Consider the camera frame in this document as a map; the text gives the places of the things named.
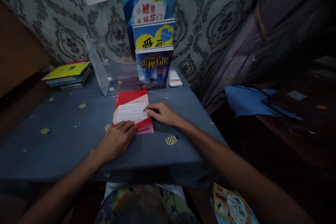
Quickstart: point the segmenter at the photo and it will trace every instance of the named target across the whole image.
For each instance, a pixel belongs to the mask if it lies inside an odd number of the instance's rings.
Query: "right hand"
[[[183,118],[176,114],[165,101],[160,103],[151,103],[144,109],[144,111],[156,120],[173,126],[177,126],[179,121],[183,120]]]

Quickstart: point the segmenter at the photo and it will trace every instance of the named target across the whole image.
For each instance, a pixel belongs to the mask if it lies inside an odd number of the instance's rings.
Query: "gray patterned wall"
[[[121,0],[87,6],[85,0],[1,0],[58,64],[86,60],[87,30],[99,57],[131,60]],[[255,0],[178,0],[174,61],[198,94],[205,74],[216,64]]]

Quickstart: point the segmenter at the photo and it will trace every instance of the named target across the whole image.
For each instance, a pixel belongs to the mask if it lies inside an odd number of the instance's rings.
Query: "charlie book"
[[[141,89],[166,87],[173,52],[172,46],[135,51]]]

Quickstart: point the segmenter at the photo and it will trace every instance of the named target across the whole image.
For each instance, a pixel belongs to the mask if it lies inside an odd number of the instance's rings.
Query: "blue cloth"
[[[263,91],[269,95],[272,95],[276,92],[274,89],[263,89]],[[232,110],[236,113],[236,117],[247,115],[250,116],[255,114],[275,117],[281,116],[279,113],[275,112],[263,103],[267,97],[257,89],[247,88],[244,86],[228,86],[225,88],[225,94]],[[297,116],[296,113],[289,112],[278,106],[274,107],[289,117],[302,120]]]

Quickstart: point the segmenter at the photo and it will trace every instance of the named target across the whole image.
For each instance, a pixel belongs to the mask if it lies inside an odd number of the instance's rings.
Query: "cartoon illustration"
[[[155,79],[154,78],[149,78],[148,79],[148,83],[149,83],[149,89],[151,88],[156,88],[157,86],[157,83],[155,82]]]

